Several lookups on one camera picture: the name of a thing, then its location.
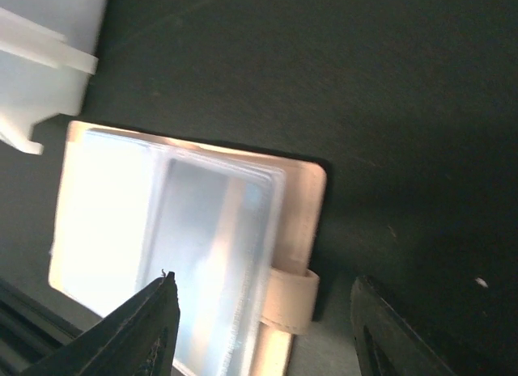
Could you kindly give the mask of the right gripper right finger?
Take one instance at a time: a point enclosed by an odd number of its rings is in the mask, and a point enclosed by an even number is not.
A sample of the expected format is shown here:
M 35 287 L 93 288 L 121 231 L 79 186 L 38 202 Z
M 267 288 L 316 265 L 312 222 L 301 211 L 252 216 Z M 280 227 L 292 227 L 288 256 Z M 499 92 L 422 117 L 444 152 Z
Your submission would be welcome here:
M 387 302 L 369 277 L 357 277 L 350 318 L 362 375 L 454 375 L 447 363 Z

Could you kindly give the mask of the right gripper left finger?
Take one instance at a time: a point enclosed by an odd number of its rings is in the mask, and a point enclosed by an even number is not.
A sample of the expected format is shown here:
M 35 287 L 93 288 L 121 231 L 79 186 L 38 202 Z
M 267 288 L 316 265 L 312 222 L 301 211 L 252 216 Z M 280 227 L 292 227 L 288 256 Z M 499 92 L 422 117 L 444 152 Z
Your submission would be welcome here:
M 164 272 L 90 330 L 22 375 L 169 375 L 180 322 L 174 272 Z

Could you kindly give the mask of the tan leather card holder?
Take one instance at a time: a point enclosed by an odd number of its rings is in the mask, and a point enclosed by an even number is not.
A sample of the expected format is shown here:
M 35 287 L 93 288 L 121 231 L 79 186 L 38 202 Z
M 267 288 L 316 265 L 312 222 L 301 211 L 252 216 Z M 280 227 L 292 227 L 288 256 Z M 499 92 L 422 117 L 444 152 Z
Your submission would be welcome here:
M 256 184 L 263 202 L 257 255 L 240 323 L 241 346 L 218 375 L 283 375 L 295 336 L 311 323 L 319 277 L 310 270 L 327 175 L 317 163 L 115 129 L 69 124 L 49 284 L 109 315 L 164 272 L 181 279 L 208 251 L 231 178 Z M 176 359 L 178 374 L 196 375 Z

